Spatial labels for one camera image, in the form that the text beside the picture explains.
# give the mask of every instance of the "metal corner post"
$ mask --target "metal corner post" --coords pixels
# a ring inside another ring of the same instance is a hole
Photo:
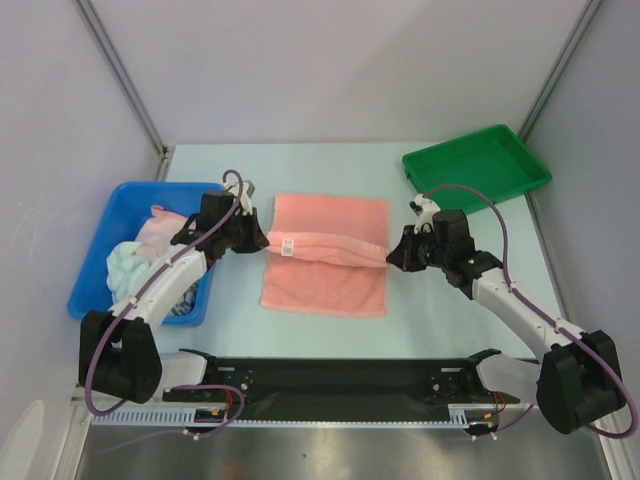
[[[576,52],[578,46],[580,45],[580,42],[584,38],[585,33],[588,31],[589,26],[593,22],[596,13],[598,13],[598,10],[600,9],[600,6],[604,1],[605,0],[587,0],[587,2],[585,3],[585,6],[580,13],[580,17],[578,17],[576,24],[571,30],[567,41],[560,51],[560,55],[558,55],[556,63],[553,65],[549,76],[544,82],[542,90],[540,90],[540,93],[538,94],[533,107],[531,107],[531,110],[529,111],[529,114],[527,115],[522,128],[518,132],[518,136],[523,142],[526,143],[529,140],[531,132],[533,131],[538,118],[540,118],[544,107],[551,97],[551,94],[562,78],[562,74],[567,69],[571,58]]]
[[[98,16],[98,12],[91,0],[73,0],[73,3],[76,5],[78,12],[82,16],[89,32],[93,36],[94,40],[100,51],[102,52],[109,68],[116,76],[118,83],[120,84],[120,88],[124,93],[129,105],[133,109],[135,116],[138,118],[140,125],[142,126],[144,132],[146,133],[149,141],[158,152],[158,155],[164,157],[166,153],[166,148],[162,139],[160,138],[160,134],[156,129],[153,121],[151,120],[151,116],[147,111],[138,91],[136,90],[133,82],[131,81],[131,77],[127,73],[118,52],[109,37],[100,17]]]

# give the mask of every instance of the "pink cloth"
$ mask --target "pink cloth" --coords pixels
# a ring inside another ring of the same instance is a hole
[[[152,205],[151,218],[144,222],[136,237],[136,242],[142,242],[136,255],[146,257],[151,263],[162,257],[167,252],[171,239],[186,221],[179,213],[169,212],[160,205]]]
[[[320,315],[385,315],[390,218],[384,200],[279,195],[261,305]]]

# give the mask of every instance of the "light blue cloth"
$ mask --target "light blue cloth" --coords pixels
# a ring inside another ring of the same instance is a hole
[[[113,303],[117,303],[142,286],[149,271],[162,259],[153,264],[148,258],[136,255],[141,242],[122,242],[114,247],[107,257],[107,287],[111,291]],[[171,309],[171,315],[183,316],[191,312],[196,302],[200,281],[194,282]]]
[[[124,300],[137,285],[142,285],[151,269],[146,257],[135,254],[140,245],[141,242],[119,243],[107,257],[107,287],[113,303]]]

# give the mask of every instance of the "towel tag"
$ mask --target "towel tag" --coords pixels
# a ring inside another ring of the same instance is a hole
[[[293,257],[293,238],[282,240],[282,256]]]

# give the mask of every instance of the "white wall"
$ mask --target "white wall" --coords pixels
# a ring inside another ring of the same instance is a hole
[[[0,446],[35,399],[43,479],[76,381],[66,301],[115,185],[157,159],[70,0],[0,15]]]
[[[165,142],[514,130],[585,0],[94,0]]]
[[[554,177],[535,201],[570,316],[613,337],[640,402],[639,23],[636,0],[604,2],[530,146]]]

